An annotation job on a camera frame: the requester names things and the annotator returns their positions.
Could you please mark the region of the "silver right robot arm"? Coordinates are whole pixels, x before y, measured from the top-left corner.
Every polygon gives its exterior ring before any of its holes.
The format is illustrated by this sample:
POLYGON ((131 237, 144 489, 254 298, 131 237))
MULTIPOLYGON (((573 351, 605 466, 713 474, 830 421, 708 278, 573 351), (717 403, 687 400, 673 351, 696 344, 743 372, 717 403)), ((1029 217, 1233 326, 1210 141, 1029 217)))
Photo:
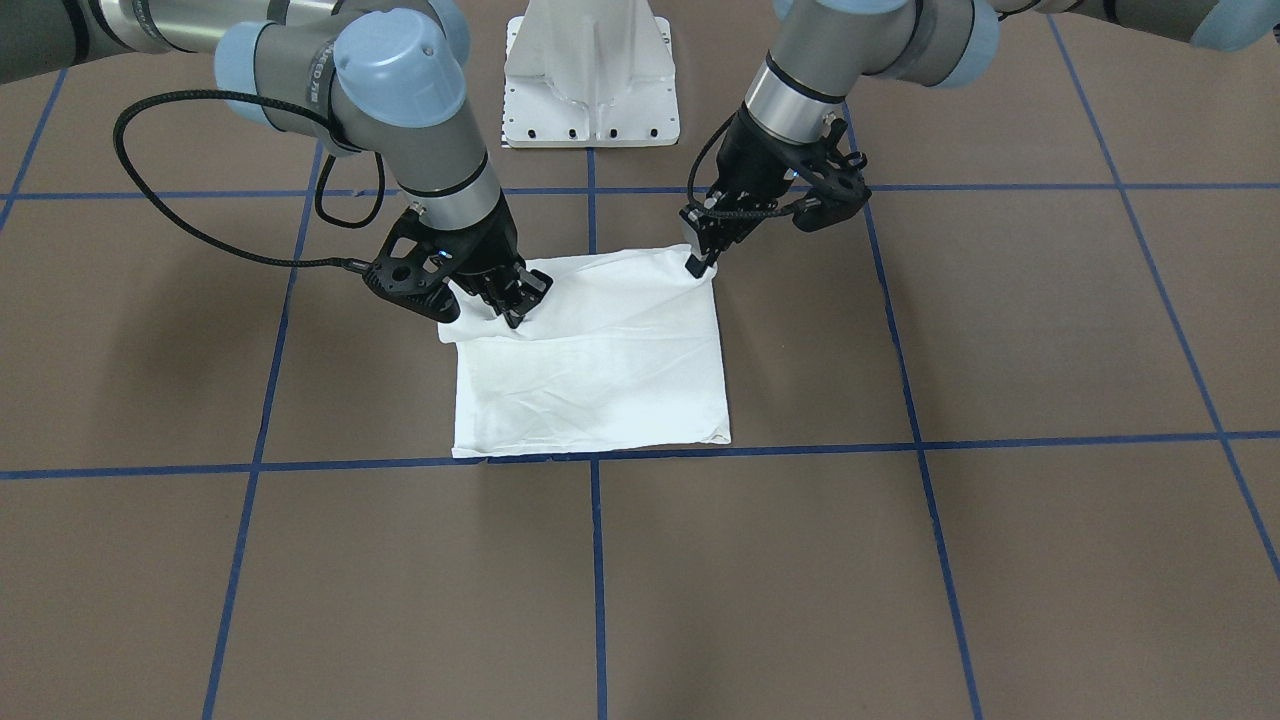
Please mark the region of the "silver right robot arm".
POLYGON ((113 146, 138 191, 184 227, 125 150, 128 124, 164 104, 224 101, 279 132, 314 137, 334 161, 371 152, 407 206, 369 261, 323 258, 378 297, 434 322, 460 318, 457 291, 518 327, 552 278, 518 254, 509 205, 468 104, 466 19, 453 1, 5 1, 3 82, 125 53, 206 53, 216 85, 128 106, 113 146))

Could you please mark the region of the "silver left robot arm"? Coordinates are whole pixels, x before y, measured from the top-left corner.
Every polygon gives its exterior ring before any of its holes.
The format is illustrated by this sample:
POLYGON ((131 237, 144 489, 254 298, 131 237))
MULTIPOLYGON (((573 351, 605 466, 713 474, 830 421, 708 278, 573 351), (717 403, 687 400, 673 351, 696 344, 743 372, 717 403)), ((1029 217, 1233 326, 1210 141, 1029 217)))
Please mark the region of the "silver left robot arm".
POLYGON ((867 156, 842 152, 844 104, 861 77, 956 88, 982 76, 1001 23, 1073 13, 1193 47, 1234 53, 1277 24, 1275 1, 777 1, 781 27, 742 104, 707 142, 716 179, 686 192, 686 270, 705 275, 760 223, 815 232, 870 197, 867 156))

